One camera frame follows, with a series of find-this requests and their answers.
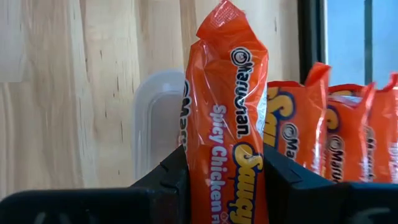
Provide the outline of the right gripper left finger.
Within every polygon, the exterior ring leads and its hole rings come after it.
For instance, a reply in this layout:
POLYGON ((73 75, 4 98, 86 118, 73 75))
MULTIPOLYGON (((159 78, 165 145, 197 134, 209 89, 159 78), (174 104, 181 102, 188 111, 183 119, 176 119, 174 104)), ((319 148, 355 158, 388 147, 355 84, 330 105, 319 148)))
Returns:
POLYGON ((0 201, 0 224, 189 222, 189 176, 181 147, 129 187, 26 190, 0 201))

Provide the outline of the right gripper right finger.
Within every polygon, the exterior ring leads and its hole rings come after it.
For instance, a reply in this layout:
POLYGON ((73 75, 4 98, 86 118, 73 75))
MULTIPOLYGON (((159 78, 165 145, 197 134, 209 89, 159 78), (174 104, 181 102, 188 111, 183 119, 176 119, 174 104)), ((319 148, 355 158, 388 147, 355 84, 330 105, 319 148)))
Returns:
POLYGON ((335 184, 264 146, 270 224, 398 224, 398 184, 335 184))

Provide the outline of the red Maruchan ramen pack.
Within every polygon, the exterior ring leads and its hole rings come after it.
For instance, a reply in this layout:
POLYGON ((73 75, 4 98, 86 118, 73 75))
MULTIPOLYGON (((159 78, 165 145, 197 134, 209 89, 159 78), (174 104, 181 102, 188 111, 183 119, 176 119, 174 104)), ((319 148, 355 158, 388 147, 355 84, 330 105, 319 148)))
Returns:
POLYGON ((325 178, 335 182, 367 182, 366 126, 374 99, 374 83, 359 96, 328 96, 325 178))
POLYGON ((269 224, 262 132, 269 54, 222 0, 191 46, 180 112, 192 224, 269 224))
POLYGON ((370 125, 375 133, 373 182, 398 183, 398 73, 375 92, 370 125))
POLYGON ((325 170, 326 110, 331 67, 317 62, 305 83, 267 84, 264 143, 322 176, 325 170))

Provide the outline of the clear plastic bin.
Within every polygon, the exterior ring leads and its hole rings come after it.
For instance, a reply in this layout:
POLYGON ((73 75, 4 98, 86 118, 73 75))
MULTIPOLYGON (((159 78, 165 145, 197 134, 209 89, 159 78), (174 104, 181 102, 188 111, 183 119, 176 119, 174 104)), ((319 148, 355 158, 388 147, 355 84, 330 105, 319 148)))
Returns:
POLYGON ((155 73, 139 85, 132 105, 133 179, 139 180, 178 147, 185 74, 155 73))

